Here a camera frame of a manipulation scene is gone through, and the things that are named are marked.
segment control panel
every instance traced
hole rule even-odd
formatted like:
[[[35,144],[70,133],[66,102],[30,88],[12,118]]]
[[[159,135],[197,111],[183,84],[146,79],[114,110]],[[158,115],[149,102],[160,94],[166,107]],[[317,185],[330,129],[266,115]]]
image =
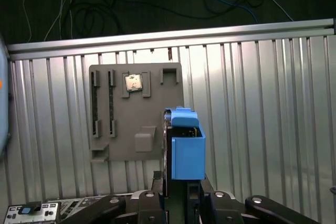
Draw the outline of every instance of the control panel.
[[[41,204],[37,207],[29,205],[9,206],[4,224],[44,223],[53,224],[59,221],[60,203]]]

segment light blue object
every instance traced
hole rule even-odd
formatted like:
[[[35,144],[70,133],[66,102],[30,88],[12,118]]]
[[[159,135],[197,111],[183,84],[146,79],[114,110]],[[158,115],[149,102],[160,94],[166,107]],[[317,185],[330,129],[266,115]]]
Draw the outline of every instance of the light blue object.
[[[30,212],[30,208],[25,207],[24,209],[22,209],[22,213],[24,215],[28,214],[29,212]]]
[[[8,75],[5,44],[0,38],[0,157],[8,136]]]
[[[176,110],[171,111],[171,120],[173,127],[198,127],[200,124],[197,112],[183,107],[177,107]]]
[[[204,179],[205,134],[197,113],[189,108],[176,108],[171,115],[173,127],[197,127],[201,133],[196,137],[172,137],[172,179]]]

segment gray plastic block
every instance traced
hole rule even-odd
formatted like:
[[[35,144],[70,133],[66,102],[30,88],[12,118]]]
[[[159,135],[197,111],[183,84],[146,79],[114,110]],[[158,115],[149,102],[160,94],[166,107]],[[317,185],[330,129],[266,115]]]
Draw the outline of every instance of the gray plastic block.
[[[155,126],[143,126],[141,131],[134,136],[136,152],[151,152],[155,137]]]
[[[162,158],[163,111],[184,105],[181,65],[92,65],[89,74],[91,146],[106,145],[111,161]],[[141,75],[138,91],[127,88],[125,78],[132,74]],[[107,155],[92,149],[92,157],[102,162]]]

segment bolt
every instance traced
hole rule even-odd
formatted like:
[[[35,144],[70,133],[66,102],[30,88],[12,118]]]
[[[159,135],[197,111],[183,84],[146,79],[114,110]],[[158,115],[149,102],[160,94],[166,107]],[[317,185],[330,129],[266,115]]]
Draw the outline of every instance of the bolt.
[[[118,198],[112,198],[111,200],[110,200],[110,203],[112,203],[112,204],[115,204],[115,203],[118,203],[119,202],[119,199]]]
[[[146,193],[146,196],[147,196],[147,197],[153,197],[153,196],[154,196],[154,193],[153,193],[152,191],[150,191],[150,192]]]
[[[220,191],[216,192],[215,195],[218,197],[218,198],[222,198],[224,197],[224,194]]]
[[[259,198],[253,198],[252,201],[257,204],[260,204],[262,202],[262,200]]]

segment corrugated metal wall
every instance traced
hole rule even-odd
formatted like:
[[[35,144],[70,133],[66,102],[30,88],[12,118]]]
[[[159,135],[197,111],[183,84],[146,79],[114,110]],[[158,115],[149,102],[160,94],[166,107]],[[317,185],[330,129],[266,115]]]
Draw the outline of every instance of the corrugated metal wall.
[[[172,48],[172,61],[182,64],[185,106],[198,112],[207,136],[214,187],[239,200],[266,195],[335,223],[335,54],[336,36]],[[2,209],[148,188],[160,161],[90,163],[88,69],[167,61],[162,48],[12,62]]]

